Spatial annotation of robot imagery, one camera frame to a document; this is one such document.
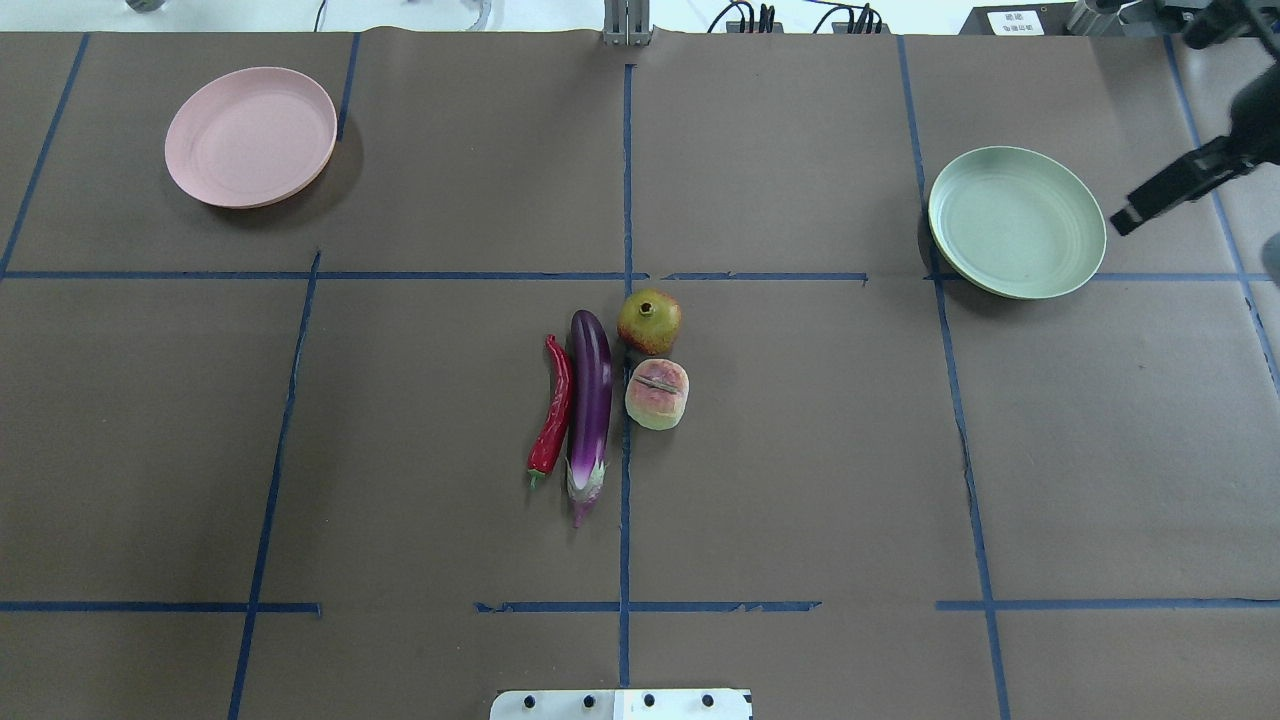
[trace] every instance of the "plate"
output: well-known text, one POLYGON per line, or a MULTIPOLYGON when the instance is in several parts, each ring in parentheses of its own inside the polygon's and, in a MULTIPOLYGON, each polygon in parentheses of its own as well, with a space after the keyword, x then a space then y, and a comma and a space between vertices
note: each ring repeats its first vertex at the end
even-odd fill
POLYGON ((992 146, 951 160, 929 193, 942 255, 974 284, 1021 300, 1066 295, 1106 254, 1102 208, 1071 170, 1033 150, 992 146))
POLYGON ((178 109, 164 142, 169 176, 220 208, 289 197, 333 155, 338 114, 324 87, 288 68, 246 68, 201 87, 178 109))

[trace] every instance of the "plate rim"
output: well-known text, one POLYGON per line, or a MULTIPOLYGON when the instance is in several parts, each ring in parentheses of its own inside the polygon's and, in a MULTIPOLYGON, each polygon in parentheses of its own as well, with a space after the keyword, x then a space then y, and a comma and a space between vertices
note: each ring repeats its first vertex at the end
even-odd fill
POLYGON ((980 287, 980 288, 983 288, 983 290, 986 290, 988 292, 998 295, 1001 297, 1009 297, 1009 299, 1012 299, 1012 300, 1051 300, 1053 297, 1061 297, 1064 295, 1075 292, 1076 290, 1082 288, 1085 283, 1088 283, 1089 279, 1092 279, 1094 274, 1097 274, 1098 268, 1102 266, 1102 260, 1106 259, 1106 251, 1107 251, 1106 215, 1102 213, 1102 205, 1098 202, 1097 196, 1093 195, 1093 191, 1089 190, 1089 186, 1085 184, 1084 181, 1080 179, 1080 177, 1078 174, 1075 174, 1074 172, 1071 172, 1071 169, 1068 168, 1065 164, 1055 160, 1053 158, 1051 158, 1051 156, 1048 156, 1048 155, 1046 155, 1043 152, 1032 150, 1029 147, 1020 147, 1020 146, 1016 146, 1016 145, 984 145, 984 146, 980 146, 980 147, 973 147, 970 150, 966 150, 966 151, 961 152, 960 155, 956 155, 946 165, 943 165, 943 168, 938 172, 937 177, 933 179, 933 184, 929 187, 929 200, 928 200, 928 210, 927 211, 928 211, 928 218, 929 218, 929 229, 932 231, 931 234, 933 236, 933 242, 938 247, 938 250, 942 252, 942 255, 947 259, 947 263, 950 263, 951 266, 955 268, 955 270, 957 273, 960 273, 960 275, 963 275, 965 279, 968 279, 973 284, 975 284, 975 286, 978 286, 978 287, 980 287), (993 150, 1012 150, 1012 151, 1016 151, 1016 152, 1024 152, 1024 154, 1028 154, 1028 155, 1033 155, 1033 156, 1039 158, 1042 160, 1047 160, 1048 163, 1053 164, 1057 168, 1060 168, 1061 170, 1064 170, 1068 174, 1068 177, 1070 177, 1071 181, 1074 181, 1075 183, 1078 183, 1079 187, 1082 190, 1084 190, 1084 193, 1089 197, 1089 201, 1092 202, 1092 208, 1097 211, 1097 227, 1101 231, 1102 245, 1101 245, 1101 251, 1098 252, 1097 264, 1094 264, 1093 268, 1089 270, 1089 273, 1084 277, 1084 279, 1082 279, 1075 286, 1073 286, 1073 287, 1070 287, 1068 290, 1062 290, 1062 291, 1059 291, 1059 292, 1051 292, 1051 293, 1036 293, 1036 295, 1025 295, 1024 293, 1024 295, 1019 295, 1019 293, 1015 293, 1015 292, 1010 292, 1007 290, 1001 290, 1001 288, 997 288, 997 287, 992 287, 991 284, 984 283, 984 282, 979 281, 978 278, 973 277, 973 274, 970 274, 970 272, 969 272, 970 268, 966 268, 964 263, 957 261, 955 259, 955 256, 951 254, 951 250, 952 250, 951 242, 950 242, 950 240, 946 240, 946 238, 942 237, 942 232, 938 228, 938 213, 941 210, 938 208, 938 205, 941 204, 941 199, 934 193, 934 190, 938 187, 938 181, 942 179, 943 174, 948 169, 951 169, 956 163, 959 163, 964 158, 968 158, 969 155, 991 152, 993 150))
POLYGON ((211 205, 211 206, 215 206, 215 208, 228 208, 228 209, 233 209, 233 210, 248 210, 248 209, 253 209, 253 208, 264 208, 266 205, 273 205, 273 204, 279 202, 282 200, 287 200, 287 199, 292 197, 293 195, 297 195, 300 191, 302 191, 302 188, 305 188, 308 184, 311 184, 317 177, 320 177, 320 173, 324 172, 324 168, 329 164, 329 160, 333 158, 333 151, 337 147, 337 142, 338 142, 338 109, 334 106, 333 97, 329 95, 329 91, 325 90, 325 87, 323 85, 320 85, 311 76, 308 76, 308 74, 306 74, 303 72, 300 72, 300 70, 294 70, 293 68, 285 68, 283 65, 252 65, 252 67, 248 67, 248 68, 241 68, 238 70, 232 70, 229 73, 224 73, 224 74, 221 74, 221 76, 219 76, 219 77, 216 77, 216 78, 206 82, 198 90, 196 90, 195 92, 192 92, 191 96, 188 96, 182 102, 182 105, 174 113, 173 118, 169 120, 169 128, 168 128, 168 131, 165 131, 165 143, 164 143, 165 169, 169 172, 169 177, 170 177, 170 179, 173 179, 174 184, 177 184, 183 192, 186 192, 191 197, 193 197, 193 199, 196 199, 196 200, 198 200, 198 201, 201 201, 201 202, 204 202, 206 205, 211 205), (179 150, 175 147, 175 145, 177 145, 175 132, 177 132, 177 128, 178 128, 178 122, 182 118, 184 118, 186 115, 188 115, 188 114, 191 114, 193 111, 193 110, 191 110, 191 106, 196 101, 197 97, 200 97, 202 94, 210 92, 212 88, 215 88, 220 83, 230 82, 230 78, 237 77, 237 76, 242 76, 242 74, 287 74, 287 76, 292 76, 292 77, 302 81, 303 86, 307 86, 308 88, 311 88, 311 90, 314 90, 316 92, 316 96, 315 96, 316 99, 319 99, 321 96, 325 99, 324 106, 328 109, 328 117, 332 119, 332 122, 329 124, 332 126, 333 129, 329 133, 329 138, 328 138, 329 140, 329 145, 325 149, 324 159, 320 163, 316 164, 315 170, 305 181, 301 181, 297 184, 297 187, 292 187, 288 192, 283 192, 283 193, 271 196, 270 199, 265 199, 265 200, 257 200, 257 201, 253 201, 253 202, 230 202, 230 204, 228 204, 228 202, 216 201, 216 200, 209 199, 206 196, 202 196, 200 192, 196 192, 192 188, 189 188, 186 184, 183 184, 183 181, 179 179, 179 177, 178 177, 177 173, 174 173, 174 167, 173 167, 174 165, 174 160, 173 160, 173 158, 177 156, 177 155, 179 155, 179 150))

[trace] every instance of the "white metal bracket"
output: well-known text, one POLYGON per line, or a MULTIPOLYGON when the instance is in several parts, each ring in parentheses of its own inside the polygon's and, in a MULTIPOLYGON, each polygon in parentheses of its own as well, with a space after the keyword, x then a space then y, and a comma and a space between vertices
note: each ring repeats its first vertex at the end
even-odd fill
POLYGON ((604 0, 605 45, 649 45, 649 0, 604 0))
POLYGON ((508 691, 489 720, 751 720, 751 691, 508 691))

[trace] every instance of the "white floor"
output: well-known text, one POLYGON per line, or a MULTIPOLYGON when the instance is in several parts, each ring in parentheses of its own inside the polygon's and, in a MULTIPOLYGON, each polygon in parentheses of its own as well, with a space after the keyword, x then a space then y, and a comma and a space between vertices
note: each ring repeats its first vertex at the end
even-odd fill
MULTIPOLYGON (((705 32, 724 5, 721 0, 653 0, 652 20, 667 29, 705 32)), ((806 0, 778 0, 774 5, 787 32, 812 32, 828 9, 806 0)), ((3 0, 0 31, 305 32, 312 28, 319 6, 320 0, 168 0, 156 12, 134 13, 125 0, 3 0)), ((320 29, 466 29, 476 22, 480 6, 480 0, 329 0, 320 29)), ((879 0, 873 6, 893 32, 956 35, 974 1, 879 0)), ((603 19, 603 0, 492 0, 484 29, 599 29, 603 19)), ((829 24, 824 31, 829 32, 829 24)))

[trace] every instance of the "green plate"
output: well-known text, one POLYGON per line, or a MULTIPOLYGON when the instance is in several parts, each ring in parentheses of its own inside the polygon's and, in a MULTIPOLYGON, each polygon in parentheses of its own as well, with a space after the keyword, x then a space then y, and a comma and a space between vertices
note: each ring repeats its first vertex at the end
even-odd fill
POLYGON ((979 147, 951 160, 929 193, 929 224, 961 275, 1023 300, 1080 287, 1107 249, 1106 219, 1089 188, 1021 147, 979 147))

